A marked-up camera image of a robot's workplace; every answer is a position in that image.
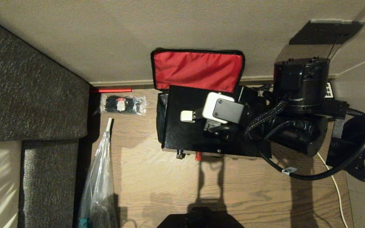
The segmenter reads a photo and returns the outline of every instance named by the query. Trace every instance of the wooden floor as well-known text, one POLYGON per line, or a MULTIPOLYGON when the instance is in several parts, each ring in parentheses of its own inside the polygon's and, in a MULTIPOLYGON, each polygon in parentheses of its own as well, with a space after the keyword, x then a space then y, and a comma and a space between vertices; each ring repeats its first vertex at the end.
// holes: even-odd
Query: wooden floor
MULTIPOLYGON (((168 215, 187 213, 188 207, 204 201, 213 202, 213 209, 226 208, 244 227, 344 227, 331 178, 292 179, 262 159, 225 157, 198 162, 193 155, 179 160, 175 153, 163 152, 156 132, 157 94, 154 89, 128 93, 146 96, 145 116, 101 115, 100 138, 108 118, 115 120, 111 158, 122 227, 157 227, 168 215), (199 181, 203 187, 198 194, 199 181)), ((93 154, 100 138, 93 145, 93 154)), ((303 174, 325 170, 317 156, 306 158, 277 144, 272 149, 280 166, 292 164, 303 174)), ((320 150, 324 159, 327 149, 328 137, 320 150)), ((353 227, 345 172, 335 178, 346 221, 353 227)))

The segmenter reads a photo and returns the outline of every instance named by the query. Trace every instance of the clear plastic bag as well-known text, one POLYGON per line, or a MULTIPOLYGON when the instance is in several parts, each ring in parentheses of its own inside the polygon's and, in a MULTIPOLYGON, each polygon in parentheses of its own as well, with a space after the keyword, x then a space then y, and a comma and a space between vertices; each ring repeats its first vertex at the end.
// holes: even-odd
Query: clear plastic bag
POLYGON ((101 95, 100 113, 118 112, 144 116, 146 114, 146 97, 101 95))
POLYGON ((78 228, 117 228, 110 160, 111 123, 112 118, 109 118, 95 158, 88 169, 78 212, 78 228))

